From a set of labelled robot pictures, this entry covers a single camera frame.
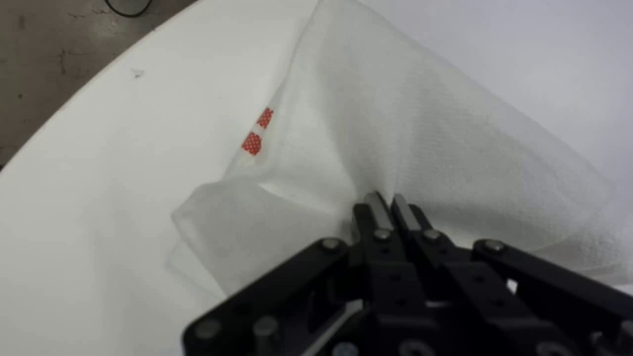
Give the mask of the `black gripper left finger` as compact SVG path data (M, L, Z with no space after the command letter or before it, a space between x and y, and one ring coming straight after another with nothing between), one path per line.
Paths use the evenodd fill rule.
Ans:
M322 238L182 333L184 356L301 356L364 295L358 246Z

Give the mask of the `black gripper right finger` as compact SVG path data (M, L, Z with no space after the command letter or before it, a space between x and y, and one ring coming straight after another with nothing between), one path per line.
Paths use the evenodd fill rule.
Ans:
M483 356L633 356L633 297L498 240L457 248L402 195L394 224L431 284L477 323Z

